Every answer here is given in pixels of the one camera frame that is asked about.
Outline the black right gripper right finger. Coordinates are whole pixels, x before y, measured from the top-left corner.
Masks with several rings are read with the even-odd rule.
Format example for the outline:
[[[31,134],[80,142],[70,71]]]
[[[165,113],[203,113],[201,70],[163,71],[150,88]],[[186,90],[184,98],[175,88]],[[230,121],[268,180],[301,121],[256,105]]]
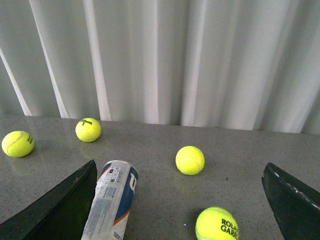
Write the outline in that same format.
[[[318,240],[320,193],[271,162],[261,181],[283,238]]]

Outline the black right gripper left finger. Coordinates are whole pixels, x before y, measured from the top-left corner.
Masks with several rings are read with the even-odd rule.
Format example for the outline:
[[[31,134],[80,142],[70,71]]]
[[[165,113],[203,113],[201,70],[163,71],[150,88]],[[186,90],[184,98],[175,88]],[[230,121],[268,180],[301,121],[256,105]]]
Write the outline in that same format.
[[[0,225],[2,240],[79,240],[97,183],[90,160],[27,208]]]

